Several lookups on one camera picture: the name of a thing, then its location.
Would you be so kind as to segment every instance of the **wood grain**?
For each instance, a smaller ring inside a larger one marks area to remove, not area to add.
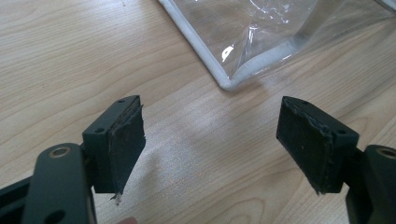
[[[81,133],[117,99],[140,94],[147,146],[99,223],[347,223],[345,196],[316,195],[276,141],[283,95],[321,107],[396,147],[396,22],[224,92],[157,1],[0,3],[0,188],[36,156]]]

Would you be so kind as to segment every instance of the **black plastic part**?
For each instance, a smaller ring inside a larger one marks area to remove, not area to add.
[[[123,193],[145,144],[139,96],[118,100],[82,134],[96,193]]]
[[[60,144],[37,158],[22,223],[96,223],[79,145]]]
[[[359,135],[306,101],[284,96],[276,138],[319,193],[338,193],[345,155],[356,148]]]
[[[31,177],[0,189],[0,223],[21,223]]]
[[[396,150],[368,146],[362,158],[362,173],[373,203],[368,223],[396,223]]]

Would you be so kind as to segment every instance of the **finger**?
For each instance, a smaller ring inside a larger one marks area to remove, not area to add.
[[[137,220],[134,217],[125,218],[123,221],[119,222],[119,224],[137,224]]]

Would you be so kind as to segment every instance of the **plastic bag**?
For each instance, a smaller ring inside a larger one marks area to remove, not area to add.
[[[317,48],[318,43],[329,43],[393,16],[372,0],[160,2],[228,91]]]

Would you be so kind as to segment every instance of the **light wooden surface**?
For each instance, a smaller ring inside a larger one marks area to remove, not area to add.
[[[283,95],[321,107],[369,144],[396,147],[395,20],[313,51],[239,92],[221,91],[154,0],[0,2],[0,188],[36,156],[140,94],[147,146],[100,223],[347,223],[345,195],[316,195],[276,141]]]

